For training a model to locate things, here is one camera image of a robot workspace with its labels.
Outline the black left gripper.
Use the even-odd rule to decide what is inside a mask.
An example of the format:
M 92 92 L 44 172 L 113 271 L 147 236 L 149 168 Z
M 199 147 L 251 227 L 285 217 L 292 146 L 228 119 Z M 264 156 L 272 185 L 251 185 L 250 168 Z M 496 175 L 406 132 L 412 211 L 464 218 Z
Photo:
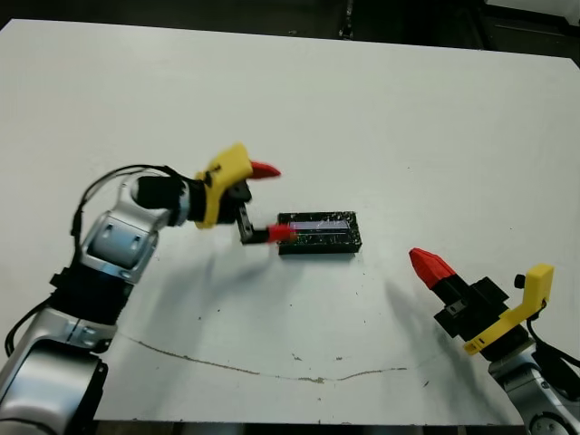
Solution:
M 296 231 L 287 224 L 274 224 L 253 229 L 247 214 L 247 203 L 252 199 L 247 182 L 251 179 L 271 179 L 281 176 L 274 166 L 250 161 L 252 173 L 233 183 L 214 181 L 211 185 L 199 179 L 182 179 L 188 199 L 187 221 L 200 229 L 216 225 L 237 224 L 242 244 L 275 244 L 297 239 Z

